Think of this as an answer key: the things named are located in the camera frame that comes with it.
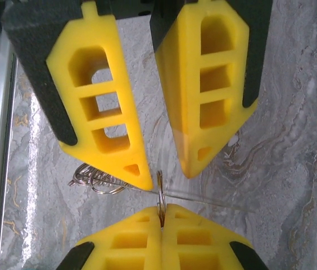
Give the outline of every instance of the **yellow gripper pad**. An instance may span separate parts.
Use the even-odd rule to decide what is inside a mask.
[[[95,1],[79,6],[80,2],[18,3],[4,15],[3,24],[61,148],[150,190],[153,184],[115,17],[98,15]],[[112,80],[92,83],[94,73],[104,69],[110,70]],[[105,95],[117,96],[119,106],[99,107],[97,99]],[[117,127],[127,134],[107,133]]]
[[[161,230],[146,208],[79,241],[57,270],[268,270],[244,237],[169,204]]]
[[[178,157],[192,178],[257,107],[272,1],[162,1],[150,22],[153,47]]]

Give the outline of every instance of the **yellow foam block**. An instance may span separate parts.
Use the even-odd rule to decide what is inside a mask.
[[[77,243],[94,243],[83,270],[243,270],[230,242],[244,237],[179,205],[167,205],[165,225],[146,208]]]
[[[161,225],[157,208],[146,208],[78,242],[95,248],[83,270],[161,269]]]
[[[180,11],[155,57],[178,157],[197,176],[254,112],[242,106],[249,27],[225,0]]]
[[[95,2],[81,6],[83,19],[67,23],[47,58],[47,66],[78,137],[60,143],[73,157],[144,190],[152,180],[143,138],[113,15],[98,16]],[[93,84],[97,70],[112,80]],[[119,107],[101,110],[96,98],[116,93]],[[109,127],[125,125],[127,135],[110,138]]]

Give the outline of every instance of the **rectangular cutout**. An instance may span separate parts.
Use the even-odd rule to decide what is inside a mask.
[[[105,270],[143,270],[144,257],[106,258]]]
[[[69,61],[75,87],[112,80],[105,50],[101,47],[80,48]]]
[[[212,147],[204,147],[204,148],[199,149],[197,151],[197,160],[203,161],[208,156],[208,154],[211,152],[211,150],[212,150]]]
[[[105,129],[102,128],[94,130],[92,131],[92,135],[98,150],[100,150],[102,153],[109,154],[112,152],[124,151],[130,148],[130,139],[128,135],[115,137],[119,135],[117,127],[108,127]]]
[[[234,27],[225,16],[208,16],[201,23],[201,54],[234,49]]]
[[[125,124],[114,125],[113,127],[104,128],[104,130],[105,130],[105,135],[108,138],[118,138],[118,137],[127,136],[127,129]]]
[[[217,66],[200,71],[200,93],[231,86],[231,66]]]
[[[147,234],[141,232],[118,233],[112,243],[112,249],[145,249]]]
[[[108,82],[111,80],[112,80],[112,74],[111,74],[111,70],[108,68],[108,64],[107,64],[107,68],[97,70],[91,77],[92,84]]]
[[[226,124],[229,119],[230,100],[217,100],[200,105],[200,128],[214,128]]]
[[[95,97],[83,97],[80,102],[88,121],[121,114],[116,92]]]
[[[177,233],[178,245],[204,245],[212,244],[211,234],[205,229],[181,229]]]
[[[219,259],[215,253],[180,253],[180,270],[220,270]]]

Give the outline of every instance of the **thin metal wire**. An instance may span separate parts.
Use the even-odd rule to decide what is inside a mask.
[[[73,175],[73,179],[69,182],[69,186],[73,186],[75,184],[81,185],[81,186],[90,186],[92,190],[98,194],[108,194],[108,195],[113,195],[113,194],[118,194],[119,192],[123,191],[124,189],[130,189],[130,190],[136,190],[136,191],[143,191],[149,194],[155,194],[155,195],[160,195],[160,192],[157,191],[146,191],[146,190],[141,190],[140,188],[134,187],[130,184],[127,184],[101,170],[95,169],[94,167],[91,167],[88,164],[82,164],[77,168]],[[114,188],[113,190],[109,191],[100,191],[95,186],[101,186],[104,188],[110,188],[112,186],[118,186],[117,188]],[[163,197],[169,197],[172,199],[179,199],[179,200],[185,200],[185,201],[191,201],[193,203],[199,203],[199,204],[204,204],[204,205],[209,205],[209,206],[215,206],[215,207],[222,207],[222,208],[229,208],[232,210],[238,210],[238,211],[243,211],[243,212],[249,212],[249,213],[254,213],[254,211],[243,208],[239,205],[234,205],[230,204],[227,205],[226,203],[222,201],[217,201],[217,200],[212,200],[208,198],[201,197],[200,199],[194,199],[194,198],[189,198],[189,197],[184,197],[184,196],[178,196],[174,194],[170,194],[167,192],[162,192]]]

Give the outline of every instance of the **yellow foam padding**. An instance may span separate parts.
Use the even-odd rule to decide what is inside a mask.
[[[162,234],[164,270],[244,270],[230,242],[244,237],[179,205],[169,204]]]
[[[95,248],[83,270],[161,269],[161,224],[157,207],[145,208],[77,245],[93,242]]]
[[[83,270],[243,270],[229,243],[244,237],[179,205],[167,205],[161,231],[157,208],[80,240],[95,248]]]
[[[197,176],[254,112],[242,106],[249,27],[225,0],[180,11],[155,58],[186,177]]]
[[[69,115],[78,143],[60,143],[69,155],[144,190],[153,187],[128,72],[113,15],[98,16],[95,2],[81,6],[83,19],[67,23],[47,66]],[[93,84],[97,70],[112,80]],[[103,111],[96,97],[116,93],[119,107]],[[126,136],[105,129],[125,125]]]

